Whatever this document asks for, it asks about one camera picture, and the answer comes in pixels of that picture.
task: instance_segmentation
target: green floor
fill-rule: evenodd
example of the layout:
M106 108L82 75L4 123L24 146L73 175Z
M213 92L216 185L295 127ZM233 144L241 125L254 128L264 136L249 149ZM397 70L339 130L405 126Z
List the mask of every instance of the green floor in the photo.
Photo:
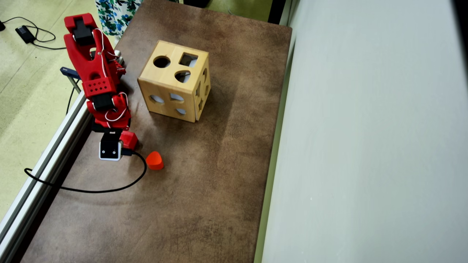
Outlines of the green floor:
M211 0L207 9L268 21L272 0Z

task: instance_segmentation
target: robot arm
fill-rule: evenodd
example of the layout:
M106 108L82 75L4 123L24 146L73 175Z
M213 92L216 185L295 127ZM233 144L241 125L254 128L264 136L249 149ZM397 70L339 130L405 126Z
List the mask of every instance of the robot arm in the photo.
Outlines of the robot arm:
M87 107L95 123L109 129L130 128L127 95L117 85L125 74L108 38L96 26L91 14L68 16L64 36L68 56L82 80Z

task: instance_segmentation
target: black power adapter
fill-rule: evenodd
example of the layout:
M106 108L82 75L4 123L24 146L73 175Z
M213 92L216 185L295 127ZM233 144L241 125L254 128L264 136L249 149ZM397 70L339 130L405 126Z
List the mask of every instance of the black power adapter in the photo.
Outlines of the black power adapter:
M28 44L32 43L36 38L31 34L31 31L26 26L20 26L15 31L20 35L23 41Z

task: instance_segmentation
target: wooden cube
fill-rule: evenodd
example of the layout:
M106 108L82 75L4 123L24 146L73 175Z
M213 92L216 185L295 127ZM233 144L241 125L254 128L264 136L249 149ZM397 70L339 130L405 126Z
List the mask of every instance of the wooden cube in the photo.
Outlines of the wooden cube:
M138 84L149 111L198 121L211 90L208 52L160 40Z

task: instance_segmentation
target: table surface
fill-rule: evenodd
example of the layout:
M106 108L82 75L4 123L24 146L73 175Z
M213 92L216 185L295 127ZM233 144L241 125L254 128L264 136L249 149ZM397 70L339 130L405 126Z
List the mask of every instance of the table surface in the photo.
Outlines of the table surface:
M59 191L23 262L251 262L254 258L291 29L167 1L145 1L124 56L136 151L161 153L129 189ZM149 113L137 84L158 40L210 54L212 90L196 123ZM92 132L64 186L128 184L141 160L98 159Z

